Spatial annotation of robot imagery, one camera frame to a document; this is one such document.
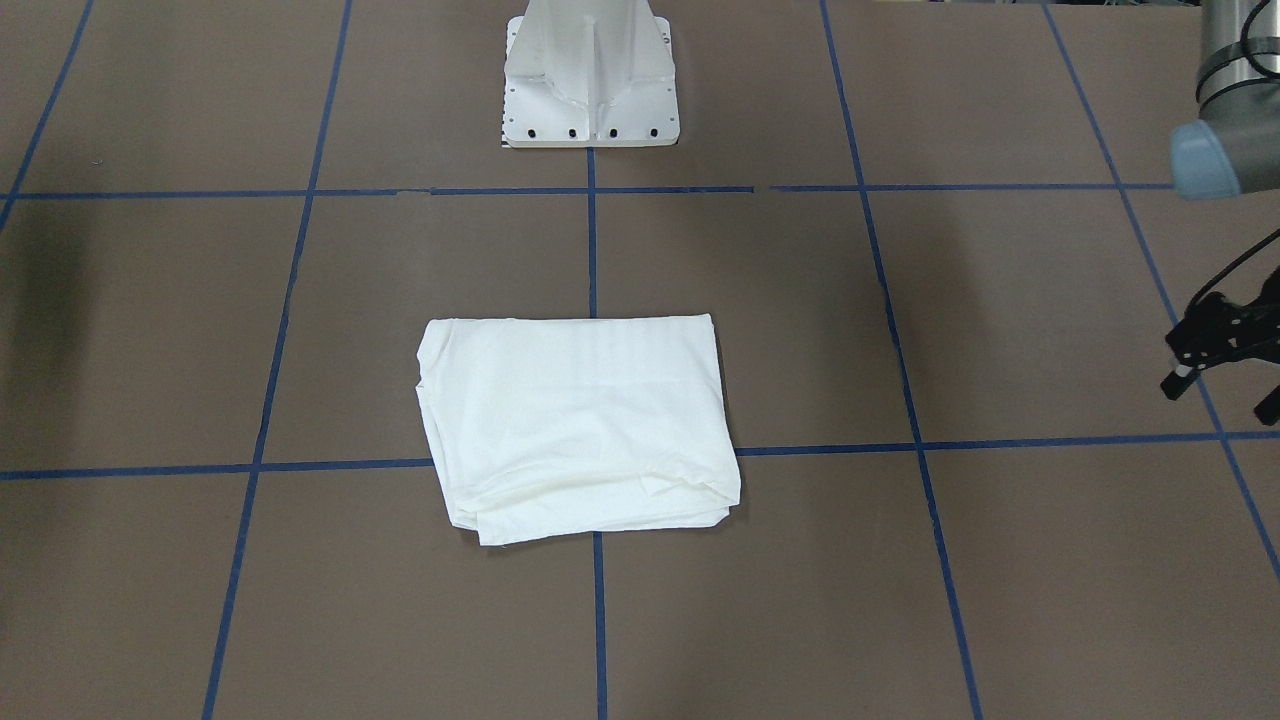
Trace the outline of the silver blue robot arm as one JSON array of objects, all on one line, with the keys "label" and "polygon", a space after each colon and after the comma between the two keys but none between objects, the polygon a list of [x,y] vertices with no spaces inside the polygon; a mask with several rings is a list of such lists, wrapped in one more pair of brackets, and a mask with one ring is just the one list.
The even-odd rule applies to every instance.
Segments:
[{"label": "silver blue robot arm", "polygon": [[[1279,186],[1279,19],[1275,1],[1204,1],[1196,120],[1170,138],[1181,199],[1210,201]],[[1204,282],[1166,334],[1172,369],[1160,388],[1179,400],[1207,370],[1236,363],[1277,365],[1277,273],[1248,302],[1219,286],[1277,243],[1272,231]]]}]

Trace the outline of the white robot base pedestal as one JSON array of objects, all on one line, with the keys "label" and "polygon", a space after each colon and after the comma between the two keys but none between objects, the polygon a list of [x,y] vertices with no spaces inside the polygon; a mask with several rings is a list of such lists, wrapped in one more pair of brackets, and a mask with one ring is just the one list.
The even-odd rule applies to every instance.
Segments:
[{"label": "white robot base pedestal", "polygon": [[644,149],[678,142],[669,22],[648,1],[530,1],[506,26],[500,142]]}]

